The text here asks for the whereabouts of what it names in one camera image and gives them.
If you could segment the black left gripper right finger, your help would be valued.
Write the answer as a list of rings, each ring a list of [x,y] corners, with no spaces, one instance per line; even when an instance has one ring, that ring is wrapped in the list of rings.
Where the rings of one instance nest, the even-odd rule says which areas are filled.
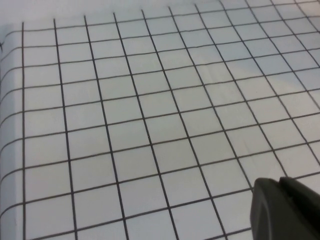
[[[316,240],[320,239],[320,195],[291,177],[281,177],[279,185],[288,195],[301,224]]]

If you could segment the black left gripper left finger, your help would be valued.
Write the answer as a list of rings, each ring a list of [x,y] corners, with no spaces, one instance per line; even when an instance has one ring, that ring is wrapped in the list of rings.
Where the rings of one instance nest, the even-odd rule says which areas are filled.
[[[250,223],[254,240],[292,240],[295,216],[288,196],[277,181],[258,178],[254,183]]]

